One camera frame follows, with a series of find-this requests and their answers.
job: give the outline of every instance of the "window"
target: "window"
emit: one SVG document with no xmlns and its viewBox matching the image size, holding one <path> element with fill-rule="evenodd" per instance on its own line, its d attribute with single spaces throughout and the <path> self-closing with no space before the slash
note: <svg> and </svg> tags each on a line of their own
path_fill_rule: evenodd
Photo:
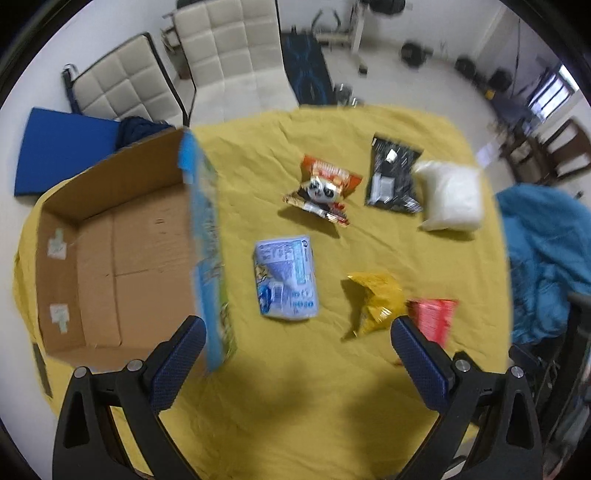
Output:
<svg viewBox="0 0 591 480">
<path fill-rule="evenodd" d="M 531 99 L 530 108 L 544 121 L 577 90 L 579 86 L 562 65 L 557 73 L 551 74 L 538 88 Z"/>
</svg>

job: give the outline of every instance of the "tufted leather upholstery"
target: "tufted leather upholstery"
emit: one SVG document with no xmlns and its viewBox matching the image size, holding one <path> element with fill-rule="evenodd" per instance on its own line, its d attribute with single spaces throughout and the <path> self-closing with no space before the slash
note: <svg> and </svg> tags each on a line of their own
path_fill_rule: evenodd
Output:
<svg viewBox="0 0 591 480">
<path fill-rule="evenodd" d="M 274 0 L 207 0 L 173 20 L 196 87 L 191 125 L 298 107 Z"/>
<path fill-rule="evenodd" d="M 85 115 L 115 120 L 136 115 L 176 127 L 189 124 L 149 33 L 102 57 L 76 77 L 72 90 Z"/>
</svg>

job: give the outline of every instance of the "open cardboard box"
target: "open cardboard box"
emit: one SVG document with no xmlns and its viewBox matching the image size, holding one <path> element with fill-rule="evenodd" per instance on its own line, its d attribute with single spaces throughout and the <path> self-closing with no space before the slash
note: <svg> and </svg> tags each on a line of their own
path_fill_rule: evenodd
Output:
<svg viewBox="0 0 591 480">
<path fill-rule="evenodd" d="M 223 362 L 233 336 L 215 182 L 190 131 L 168 130 L 120 150 L 45 201 L 36 278 L 49 355 L 73 367 L 121 369 L 196 314 L 207 326 L 201 367 L 205 358 L 209 369 Z"/>
</svg>

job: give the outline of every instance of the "snack packet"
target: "snack packet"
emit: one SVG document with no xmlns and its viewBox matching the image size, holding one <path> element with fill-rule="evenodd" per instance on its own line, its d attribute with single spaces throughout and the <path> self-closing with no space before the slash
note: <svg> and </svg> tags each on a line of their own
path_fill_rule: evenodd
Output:
<svg viewBox="0 0 591 480">
<path fill-rule="evenodd" d="M 318 315 L 318 295 L 310 238 L 257 242 L 254 254 L 256 293 L 261 314 L 284 320 Z"/>
<path fill-rule="evenodd" d="M 417 299 L 408 302 L 408 316 L 430 342 L 445 347 L 457 300 Z"/>
<path fill-rule="evenodd" d="M 407 314 L 404 293 L 392 275 L 352 273 L 348 278 L 366 289 L 359 325 L 353 330 L 355 336 L 389 329 L 396 318 Z"/>
<path fill-rule="evenodd" d="M 362 177 L 306 155 L 301 163 L 303 181 L 283 201 L 321 218 L 347 226 L 349 219 L 341 203 L 361 183 Z"/>
<path fill-rule="evenodd" d="M 393 212 L 420 212 L 422 208 L 411 175 L 411 169 L 420 156 L 420 152 L 406 145 L 374 137 L 372 177 L 365 204 Z"/>
</svg>

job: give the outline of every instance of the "blue gripper pad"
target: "blue gripper pad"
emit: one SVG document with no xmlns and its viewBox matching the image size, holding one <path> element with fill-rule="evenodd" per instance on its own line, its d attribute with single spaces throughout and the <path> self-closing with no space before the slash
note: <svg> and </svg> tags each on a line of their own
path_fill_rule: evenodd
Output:
<svg viewBox="0 0 591 480">
<path fill-rule="evenodd" d="M 156 413 L 173 405 L 206 340 L 205 323 L 196 317 L 152 380 L 150 406 Z"/>
<path fill-rule="evenodd" d="M 427 408 L 442 413 L 449 405 L 449 382 L 417 338 L 417 335 L 423 334 L 418 329 L 413 332 L 413 329 L 402 321 L 403 318 L 408 317 L 399 317 L 392 323 L 392 346 Z"/>
</svg>

